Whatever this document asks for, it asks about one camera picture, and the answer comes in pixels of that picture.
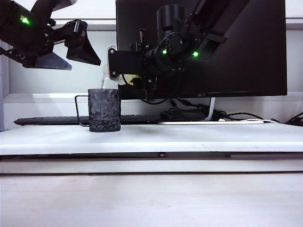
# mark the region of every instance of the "keyboard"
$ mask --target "keyboard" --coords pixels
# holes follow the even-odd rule
[[[122,115],[121,124],[156,124],[160,117],[158,115]],[[89,117],[81,116],[81,123],[88,124]],[[78,119],[76,116],[66,117],[33,117],[33,118],[19,118],[14,121],[17,125],[77,125]]]

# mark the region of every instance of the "green led light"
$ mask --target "green led light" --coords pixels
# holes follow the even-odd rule
[[[193,56],[196,58],[199,56],[199,53],[197,51],[193,52]]]
[[[24,23],[24,24],[27,24],[27,25],[30,25],[30,24],[31,24],[30,21],[28,20],[28,18],[25,17],[25,16],[21,16],[21,17],[20,17],[20,20],[21,20],[21,22]]]

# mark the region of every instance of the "white wall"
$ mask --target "white wall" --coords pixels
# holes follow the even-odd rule
[[[286,17],[303,17],[302,0],[286,0]]]

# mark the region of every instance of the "black cup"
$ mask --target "black cup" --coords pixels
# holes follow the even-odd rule
[[[121,99],[118,89],[89,89],[88,96],[75,96],[79,125],[92,132],[121,130]],[[78,97],[89,97],[89,124],[82,124],[78,110]]]

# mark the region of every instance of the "black cable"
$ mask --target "black cable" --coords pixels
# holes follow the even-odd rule
[[[185,100],[185,99],[180,99],[180,98],[177,98],[177,100],[179,102],[181,102],[183,105],[197,107],[201,111],[209,112],[209,106],[207,106],[207,105],[192,104],[190,101]],[[264,118],[262,118],[260,116],[257,116],[255,114],[252,114],[252,113],[239,112],[239,113],[230,113],[230,114],[227,114],[225,111],[214,110],[214,116],[216,117],[216,119],[226,118],[226,119],[229,119],[229,120],[232,120],[232,121],[242,121],[242,120],[245,120],[245,119],[242,119],[242,118],[233,118],[233,117],[231,117],[231,116],[235,116],[235,115],[249,115],[249,116],[253,116],[255,118],[258,118],[260,120],[264,120]]]
[[[255,115],[255,114],[252,114],[252,113],[245,113],[245,112],[240,112],[240,113],[230,113],[230,114],[227,114],[226,116],[235,116],[235,115],[248,115],[248,116],[253,116],[253,117],[255,117],[255,118],[258,118],[258,119],[260,119],[260,120],[264,120],[264,118],[262,118],[262,117],[259,117],[259,116],[257,116],[257,115]]]
[[[123,81],[124,81],[124,83],[125,83],[126,85],[132,86],[132,85],[130,85],[130,84],[126,81],[124,74],[122,74],[122,78],[123,78]],[[179,81],[178,81],[178,83],[177,83],[175,89],[173,90],[172,94],[175,93],[176,90],[179,88],[180,82],[181,82],[181,75],[179,76]],[[151,102],[149,102],[149,101],[147,101],[147,100],[144,100],[144,99],[140,99],[140,100],[141,100],[142,102],[145,102],[145,103],[149,104],[149,105],[159,105],[159,104],[164,103],[164,102],[167,101],[168,99],[169,99],[169,97],[167,97],[167,98],[165,98],[165,99],[163,99],[163,100],[161,100],[160,102],[157,102],[157,103],[151,103]]]
[[[123,78],[123,81],[124,81],[124,83],[125,83],[126,85],[132,86],[132,85],[130,85],[130,84],[126,81],[124,74],[122,74],[122,78]],[[145,103],[149,104],[149,105],[159,105],[159,104],[161,104],[161,103],[164,103],[164,102],[167,100],[167,98],[166,98],[166,99],[163,99],[162,101],[157,102],[157,103],[151,103],[151,102],[148,102],[148,101],[146,101],[146,100],[144,100],[144,99],[140,99],[140,100],[141,100],[142,102],[145,102]]]
[[[299,113],[298,115],[296,115],[295,117],[293,117],[292,119],[290,119],[289,121],[287,121],[285,124],[289,124],[290,122],[292,122],[293,120],[295,120],[296,118],[300,117],[301,115],[303,115],[302,113]]]

